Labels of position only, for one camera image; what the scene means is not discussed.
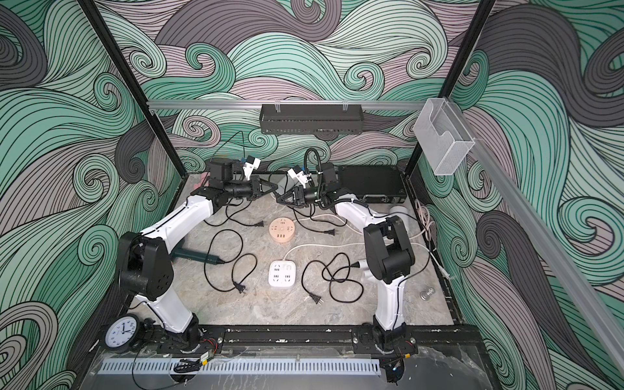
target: clear plastic holder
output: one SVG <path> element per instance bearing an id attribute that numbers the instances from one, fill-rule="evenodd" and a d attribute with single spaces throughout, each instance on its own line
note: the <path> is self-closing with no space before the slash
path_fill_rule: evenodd
<path id="1" fill-rule="evenodd" d="M 414 124 L 414 134 L 434 175 L 452 175 L 474 145 L 461 109 L 445 98 L 425 103 Z"/>

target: ventilation grille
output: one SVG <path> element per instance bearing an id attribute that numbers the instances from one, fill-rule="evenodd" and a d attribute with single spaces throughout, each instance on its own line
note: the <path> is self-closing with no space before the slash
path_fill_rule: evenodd
<path id="1" fill-rule="evenodd" d="M 98 374 L 130 374 L 133 358 L 104 359 Z M 173 367 L 180 359 L 147 358 L 135 363 L 134 374 L 175 374 Z M 249 374 L 325 374 L 325 375 L 380 375 L 377 359 L 271 359 L 241 358 L 213 359 L 194 374 L 249 375 Z"/>

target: socket outlet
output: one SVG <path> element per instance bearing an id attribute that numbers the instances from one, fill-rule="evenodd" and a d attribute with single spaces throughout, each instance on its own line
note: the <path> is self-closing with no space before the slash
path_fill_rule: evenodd
<path id="1" fill-rule="evenodd" d="M 290 288 L 295 285 L 296 265 L 290 260 L 275 260 L 269 267 L 269 285 Z"/>

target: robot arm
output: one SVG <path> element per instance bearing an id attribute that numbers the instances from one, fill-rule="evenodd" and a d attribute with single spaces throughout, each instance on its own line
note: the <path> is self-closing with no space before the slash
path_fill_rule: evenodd
<path id="1" fill-rule="evenodd" d="M 256 158 L 254 165 L 260 161 Z M 127 232 L 119 238 L 117 271 L 119 285 L 152 309 L 163 328 L 181 349 L 198 343 L 197 316 L 191 313 L 171 289 L 173 267 L 170 253 L 198 223 L 211 217 L 231 198 L 254 200 L 276 189 L 276 185 L 250 176 L 232 180 L 232 163 L 210 162 L 209 186 L 194 190 L 187 201 L 154 225 L 139 233 Z M 271 190 L 263 191 L 263 185 Z"/>
<path id="2" fill-rule="evenodd" d="M 377 282 L 377 310 L 373 318 L 378 330 L 378 345 L 383 349 L 404 333 L 403 288 L 410 267 L 415 263 L 407 230 L 398 216 L 377 217 L 368 205 L 343 188 L 332 163 L 316 168 L 318 186 L 311 186 L 310 173 L 295 167 L 289 174 L 301 182 L 289 192 L 276 197 L 277 202 L 291 207 L 312 203 L 321 209 L 333 208 L 339 217 L 362 231 L 366 248 L 366 264 Z M 393 242 L 387 245 L 384 238 Z"/>

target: wave pattern wallpaper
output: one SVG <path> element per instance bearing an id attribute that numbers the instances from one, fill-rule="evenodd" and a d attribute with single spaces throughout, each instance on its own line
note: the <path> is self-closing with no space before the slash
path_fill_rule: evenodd
<path id="1" fill-rule="evenodd" d="M 624 324 L 624 1 L 490 15 L 452 98 Z M 624 389 L 583 316 L 469 155 L 416 187 L 465 320 L 506 389 Z"/>
<path id="2" fill-rule="evenodd" d="M 148 99 L 424 100 L 438 95 L 479 2 L 97 3 Z M 215 153 L 252 154 L 270 169 L 301 164 L 308 147 L 338 164 L 404 165 L 418 113 L 366 112 L 364 135 L 319 138 L 261 134 L 259 110 L 158 114 L 186 167 L 197 172 Z"/>
<path id="3" fill-rule="evenodd" d="M 0 1 L 0 388 L 70 388 L 180 182 L 74 0 Z"/>

